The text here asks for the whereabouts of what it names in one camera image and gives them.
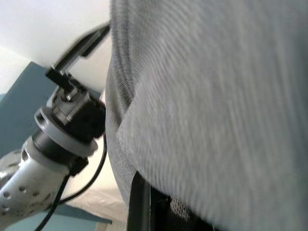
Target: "blue wall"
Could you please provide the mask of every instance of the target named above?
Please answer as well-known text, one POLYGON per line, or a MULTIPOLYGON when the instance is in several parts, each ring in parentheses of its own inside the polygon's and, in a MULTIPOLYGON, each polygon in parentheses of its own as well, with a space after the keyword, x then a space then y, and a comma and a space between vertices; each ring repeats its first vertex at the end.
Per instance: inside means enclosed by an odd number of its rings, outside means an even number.
MULTIPOLYGON (((33 231, 44 219, 46 213, 40 213, 8 227, 5 231, 33 231)), ((96 222, 53 215, 44 231, 95 231, 96 222)))
POLYGON ((0 101, 2 100, 2 98, 5 96, 5 94, 0 94, 0 101))

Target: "gray fabric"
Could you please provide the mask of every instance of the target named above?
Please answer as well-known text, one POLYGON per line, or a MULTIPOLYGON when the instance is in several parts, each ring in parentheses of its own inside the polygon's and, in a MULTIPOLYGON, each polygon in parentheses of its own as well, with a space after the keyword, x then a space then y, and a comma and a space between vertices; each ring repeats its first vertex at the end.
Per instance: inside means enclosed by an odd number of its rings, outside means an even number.
POLYGON ((227 231, 308 228, 308 1, 114 0, 107 142, 227 231))

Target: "black cable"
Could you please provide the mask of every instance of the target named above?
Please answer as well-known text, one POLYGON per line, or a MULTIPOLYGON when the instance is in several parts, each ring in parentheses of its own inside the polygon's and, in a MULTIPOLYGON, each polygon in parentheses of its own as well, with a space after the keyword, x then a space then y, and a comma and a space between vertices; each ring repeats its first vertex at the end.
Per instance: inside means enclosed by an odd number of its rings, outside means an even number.
POLYGON ((107 157, 107 141, 106 141, 106 134, 104 133, 103 134, 103 140, 104 140, 104 150, 103 150, 103 155, 102 155, 102 158, 101 158, 101 161, 100 163, 98 164, 98 167, 92 177, 92 179, 81 189, 79 190, 78 192, 74 193, 73 195, 61 200, 59 202, 59 205, 62 205, 70 200, 73 200, 74 198, 80 196, 81 194, 83 194, 94 182, 95 180, 97 179, 97 177, 99 176, 103 166, 104 166, 104 163, 105 163, 105 160, 106 160, 106 157, 107 157))
POLYGON ((50 218, 52 217, 53 213, 55 212, 55 210, 57 209, 57 207, 59 205, 62 205, 78 196, 80 196, 82 193, 84 193, 94 182, 95 180, 97 179, 97 177, 99 176, 103 166, 104 166, 104 163, 105 163, 105 160, 106 160, 106 157, 107 157, 107 140, 106 140, 106 134, 104 133, 103 134, 103 140, 104 140, 104 150, 103 150, 103 155, 102 155, 102 158, 101 158, 101 161, 93 175, 93 177, 91 178, 91 180, 81 189, 79 190, 78 192, 76 192, 75 194, 61 200, 61 196, 62 196, 62 193, 66 187, 66 184, 68 182, 68 179, 70 178, 70 176, 66 176, 61 184, 61 187, 57 193, 57 196, 56 198, 54 199, 54 202, 51 206, 51 209, 50 211, 48 212, 48 214, 46 215, 46 217, 44 218, 44 220, 39 224, 39 226, 35 229, 35 231, 41 231, 45 225, 47 224, 47 222, 50 220, 50 218))
POLYGON ((45 227, 45 225, 47 224, 49 219, 52 217, 53 213, 55 212, 55 210, 58 207, 58 204, 59 204, 59 201, 61 199, 62 193, 63 193, 63 191, 64 191, 64 189, 66 187, 66 184, 67 184, 69 178, 70 178, 69 175, 64 177, 64 180, 63 180, 63 182, 61 184, 61 187, 60 187, 60 189, 59 189, 59 191, 57 193, 56 198, 54 199, 54 202, 53 202, 53 204, 52 204, 48 214, 46 215, 44 220, 39 224, 39 226, 35 229, 35 231, 41 231, 45 227))

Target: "white ceiling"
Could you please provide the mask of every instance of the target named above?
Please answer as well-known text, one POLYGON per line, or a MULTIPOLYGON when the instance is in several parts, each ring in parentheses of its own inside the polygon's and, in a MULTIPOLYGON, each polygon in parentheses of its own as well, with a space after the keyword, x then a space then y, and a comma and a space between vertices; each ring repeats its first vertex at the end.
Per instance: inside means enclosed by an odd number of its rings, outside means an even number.
MULTIPOLYGON (((50 66, 80 35, 109 21, 109 0, 0 1, 0 45, 50 66)), ((102 90, 111 57, 110 37, 71 73, 102 90)))

